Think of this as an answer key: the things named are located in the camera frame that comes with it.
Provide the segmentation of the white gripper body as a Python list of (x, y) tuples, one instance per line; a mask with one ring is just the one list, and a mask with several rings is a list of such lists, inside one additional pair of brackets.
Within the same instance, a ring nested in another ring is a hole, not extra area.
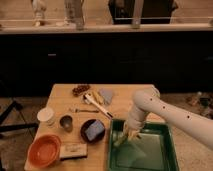
[(145, 118), (139, 118), (136, 120), (135, 118), (128, 117), (124, 122), (124, 129), (128, 129), (129, 131), (139, 131), (145, 126)]

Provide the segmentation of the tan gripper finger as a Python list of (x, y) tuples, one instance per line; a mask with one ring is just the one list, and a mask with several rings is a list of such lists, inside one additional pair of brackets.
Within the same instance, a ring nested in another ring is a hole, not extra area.
[(130, 131), (128, 129), (127, 130), (126, 129), (123, 130), (124, 137), (128, 138), (129, 137), (129, 133), (130, 133)]
[(141, 136), (139, 135), (139, 131), (132, 131), (130, 139), (135, 140), (136, 138), (141, 139)]

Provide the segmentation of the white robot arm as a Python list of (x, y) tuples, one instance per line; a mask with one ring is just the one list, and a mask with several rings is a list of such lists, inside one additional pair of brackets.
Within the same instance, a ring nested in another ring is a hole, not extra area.
[(147, 116), (155, 113), (213, 150), (213, 120), (162, 101), (155, 87), (136, 90), (132, 101), (123, 129), (129, 140), (145, 126)]

